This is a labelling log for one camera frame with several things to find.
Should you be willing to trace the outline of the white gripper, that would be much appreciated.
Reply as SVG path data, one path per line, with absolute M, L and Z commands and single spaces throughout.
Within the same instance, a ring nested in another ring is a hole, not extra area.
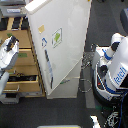
M 9 70 L 11 69 L 18 58 L 19 53 L 19 40 L 14 36 L 8 38 L 7 43 L 3 43 L 0 47 L 0 69 Z M 11 47 L 11 44 L 14 44 L 11 50 L 7 50 L 7 46 Z

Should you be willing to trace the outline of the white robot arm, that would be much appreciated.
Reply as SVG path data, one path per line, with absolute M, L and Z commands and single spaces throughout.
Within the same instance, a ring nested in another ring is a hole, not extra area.
M 11 36 L 0 46 L 0 95 L 9 79 L 8 70 L 16 63 L 19 53 L 19 40 Z

